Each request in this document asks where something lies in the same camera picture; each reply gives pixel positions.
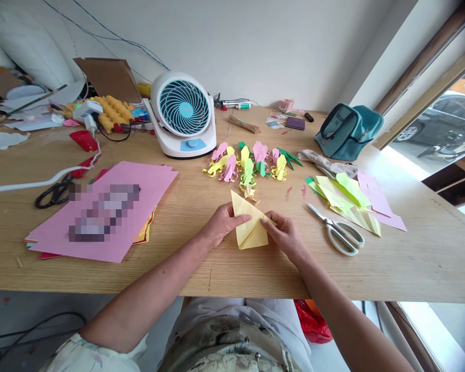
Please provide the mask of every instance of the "red bag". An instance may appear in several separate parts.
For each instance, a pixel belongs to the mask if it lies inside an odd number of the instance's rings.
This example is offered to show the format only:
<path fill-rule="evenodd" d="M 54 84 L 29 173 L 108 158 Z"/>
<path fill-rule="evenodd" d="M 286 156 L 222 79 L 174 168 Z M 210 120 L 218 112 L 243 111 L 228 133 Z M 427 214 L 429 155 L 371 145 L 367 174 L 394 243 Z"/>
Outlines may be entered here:
<path fill-rule="evenodd" d="M 332 341 L 332 333 L 322 315 L 315 314 L 305 300 L 293 301 L 306 339 L 316 344 Z"/>

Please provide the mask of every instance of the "fan knob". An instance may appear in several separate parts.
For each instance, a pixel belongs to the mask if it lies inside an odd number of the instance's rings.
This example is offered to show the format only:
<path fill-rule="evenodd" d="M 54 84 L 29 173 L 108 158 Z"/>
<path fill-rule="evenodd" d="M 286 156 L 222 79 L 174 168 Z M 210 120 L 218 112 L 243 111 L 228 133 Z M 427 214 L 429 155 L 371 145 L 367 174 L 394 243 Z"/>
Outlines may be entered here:
<path fill-rule="evenodd" d="M 198 146 L 198 141 L 195 139 L 190 139 L 186 144 L 189 148 L 196 148 L 196 146 Z"/>

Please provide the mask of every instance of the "teal bag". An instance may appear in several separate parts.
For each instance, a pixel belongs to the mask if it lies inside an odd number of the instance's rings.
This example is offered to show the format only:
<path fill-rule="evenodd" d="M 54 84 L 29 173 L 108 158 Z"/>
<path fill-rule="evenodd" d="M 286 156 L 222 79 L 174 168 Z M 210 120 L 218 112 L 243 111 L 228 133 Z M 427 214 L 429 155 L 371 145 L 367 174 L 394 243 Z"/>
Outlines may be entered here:
<path fill-rule="evenodd" d="M 354 161 L 381 130 L 384 118 L 366 106 L 339 103 L 325 119 L 314 140 L 325 156 Z"/>

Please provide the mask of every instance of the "pink origami figure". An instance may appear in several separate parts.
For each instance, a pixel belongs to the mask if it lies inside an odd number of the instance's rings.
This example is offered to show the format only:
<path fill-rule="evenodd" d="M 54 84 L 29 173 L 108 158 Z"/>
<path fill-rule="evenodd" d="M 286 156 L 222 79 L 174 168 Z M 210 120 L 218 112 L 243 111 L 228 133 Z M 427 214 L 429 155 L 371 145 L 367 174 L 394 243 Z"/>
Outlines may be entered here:
<path fill-rule="evenodd" d="M 229 159 L 227 159 L 227 164 L 225 167 L 225 170 L 222 171 L 222 174 L 219 177 L 219 181 L 226 181 L 226 182 L 234 182 L 238 178 L 238 171 L 236 170 L 236 155 L 232 154 L 229 156 Z"/>
<path fill-rule="evenodd" d="M 270 152 L 270 160 L 272 160 L 272 163 L 274 163 L 274 165 L 277 164 L 279 156 L 281 156 L 281 152 L 279 151 L 279 149 L 273 148 Z"/>
<path fill-rule="evenodd" d="M 221 143 L 217 150 L 214 150 L 213 153 L 212 153 L 212 157 L 209 159 L 212 160 L 212 161 L 217 161 L 219 160 L 222 156 L 224 156 L 224 153 L 226 152 L 226 148 L 227 148 L 227 142 L 223 142 Z"/>
<path fill-rule="evenodd" d="M 253 156 L 255 157 L 255 163 L 265 162 L 269 157 L 269 148 L 262 145 L 262 142 L 257 141 L 253 145 Z"/>

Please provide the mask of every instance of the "black scissors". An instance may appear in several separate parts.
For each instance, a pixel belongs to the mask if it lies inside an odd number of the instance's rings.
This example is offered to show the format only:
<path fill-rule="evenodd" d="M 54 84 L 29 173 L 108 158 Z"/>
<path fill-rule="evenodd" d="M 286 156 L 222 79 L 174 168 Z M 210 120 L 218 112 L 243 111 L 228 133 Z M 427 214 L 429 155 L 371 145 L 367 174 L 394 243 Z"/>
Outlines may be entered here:
<path fill-rule="evenodd" d="M 69 200 L 69 194 L 67 194 L 67 196 L 64 197 L 63 199 L 60 199 L 60 198 L 65 194 L 66 191 L 69 192 L 69 186 L 71 186 L 72 184 L 74 184 L 74 182 L 72 182 L 72 175 L 68 173 L 64 176 L 61 182 L 57 182 L 52 187 L 50 187 L 48 190 L 46 190 L 43 194 L 41 194 L 40 196 L 36 198 L 35 207 L 39 209 L 45 209 L 45 208 L 51 207 L 54 204 L 65 203 L 66 201 Z M 52 194 L 52 198 L 50 199 L 50 201 L 46 204 L 41 204 L 41 201 L 48 194 Z"/>

